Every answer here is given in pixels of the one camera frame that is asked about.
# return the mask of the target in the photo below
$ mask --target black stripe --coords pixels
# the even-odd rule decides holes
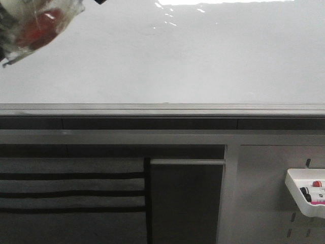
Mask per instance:
[[[139,179],[144,178],[143,172],[131,173],[48,173],[21,174],[0,173],[0,180],[62,180],[62,179]]]
[[[151,200],[151,165],[150,158],[144,159],[145,172],[145,204],[146,204],[146,225],[147,225],[147,244],[153,243],[152,237],[152,200]]]
[[[5,58],[5,53],[2,48],[0,48],[0,62]]]
[[[138,207],[77,207],[77,208],[0,208],[7,214],[71,214],[76,212],[145,212],[144,206]]]
[[[0,193],[0,198],[55,198],[72,196],[96,196],[96,197],[140,197],[144,191],[84,191],[73,190],[63,192],[37,192],[37,193]]]

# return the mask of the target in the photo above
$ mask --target black strip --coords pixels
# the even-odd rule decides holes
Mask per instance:
[[[234,118],[191,117],[63,118],[66,130],[235,130],[237,122]]]
[[[293,231],[292,229],[288,229],[288,233],[286,235],[287,238],[290,238],[292,231]]]
[[[241,118],[239,130],[324,130],[324,118]]]
[[[144,212],[146,207],[0,208],[7,214],[71,214],[76,212]]]
[[[144,159],[144,188],[145,188],[145,204],[146,204],[146,225],[147,225],[147,244],[153,243],[152,238],[152,200],[151,200],[151,171],[150,158]]]
[[[139,179],[143,172],[131,173],[48,173],[48,174],[16,174],[1,173],[0,180],[63,180],[63,179]]]
[[[96,196],[96,197],[141,197],[144,191],[63,191],[41,193],[0,193],[0,198],[55,198],[72,196]]]
[[[307,234],[306,234],[306,238],[310,237],[310,232],[311,232],[311,229],[308,229]]]
[[[4,51],[2,50],[2,48],[0,48],[0,62],[5,59],[5,53]]]
[[[296,218],[296,213],[294,212],[293,214],[292,214],[292,216],[291,216],[291,222],[294,222],[295,221],[295,218]]]
[[[307,168],[309,168],[309,166],[310,166],[310,162],[311,162],[311,159],[307,159],[307,161],[306,161],[306,167],[307,167]]]
[[[60,118],[3,118],[0,117],[2,130],[64,130]]]
[[[0,158],[223,159],[224,145],[0,144]]]

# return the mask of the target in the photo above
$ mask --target metal bar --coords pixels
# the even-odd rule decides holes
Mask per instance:
[[[0,144],[325,145],[325,131],[0,130]]]
[[[146,227],[147,227],[147,244],[153,243],[152,234],[152,199],[151,199],[151,159],[144,159],[145,172],[145,204],[146,204]]]
[[[0,116],[324,117],[325,104],[0,104]]]
[[[224,165],[225,160],[197,160],[197,159],[153,159],[152,165]]]
[[[226,148],[216,236],[216,243],[219,244],[231,243],[233,219],[230,217],[234,216],[235,211],[233,205],[239,150],[239,144],[227,145]]]

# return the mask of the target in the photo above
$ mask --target gray fabric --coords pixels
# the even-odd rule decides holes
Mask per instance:
[[[0,214],[1,244],[145,244],[144,213]]]
[[[0,199],[0,208],[69,208],[144,206],[144,197],[60,197],[41,199]]]
[[[126,173],[142,171],[143,159],[0,158],[0,173]]]
[[[0,192],[140,191],[143,189],[143,179],[0,180]]]
[[[143,159],[0,158],[0,173],[125,173],[143,172],[143,170]],[[144,179],[0,180],[1,193],[45,193],[70,190],[144,190]],[[144,197],[0,198],[0,208],[144,205]],[[146,238],[145,212],[36,215],[0,213],[1,244],[145,244]]]

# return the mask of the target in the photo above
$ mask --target striped fabric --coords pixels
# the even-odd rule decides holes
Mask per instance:
[[[0,159],[0,243],[147,243],[144,159]]]

